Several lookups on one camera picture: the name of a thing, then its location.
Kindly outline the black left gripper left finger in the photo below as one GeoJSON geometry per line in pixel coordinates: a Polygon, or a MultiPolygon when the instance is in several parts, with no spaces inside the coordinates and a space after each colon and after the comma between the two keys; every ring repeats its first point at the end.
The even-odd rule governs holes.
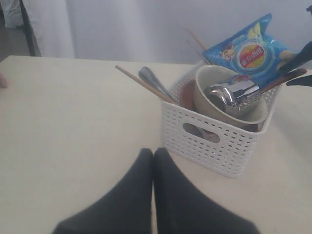
{"type": "Polygon", "coordinates": [[[150,234],[153,153],[142,148],[125,176],[100,200],[61,221],[55,234],[150,234]]]}

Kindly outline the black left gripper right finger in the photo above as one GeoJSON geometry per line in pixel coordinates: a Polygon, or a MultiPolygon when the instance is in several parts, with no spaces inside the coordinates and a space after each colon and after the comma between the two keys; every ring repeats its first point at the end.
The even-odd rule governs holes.
{"type": "Polygon", "coordinates": [[[165,148],[154,154],[154,193],[160,234],[252,234],[254,224],[223,208],[182,173],[165,148]]]}

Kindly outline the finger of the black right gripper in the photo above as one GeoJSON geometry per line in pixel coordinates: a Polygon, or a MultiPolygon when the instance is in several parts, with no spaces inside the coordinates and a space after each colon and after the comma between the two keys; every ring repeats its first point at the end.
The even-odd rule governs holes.
{"type": "Polygon", "coordinates": [[[287,74],[312,59],[312,42],[307,43],[303,49],[288,63],[277,70],[278,74],[287,74]]]}
{"type": "Polygon", "coordinates": [[[287,86],[312,86],[312,75],[292,79],[286,83],[287,86]]]}

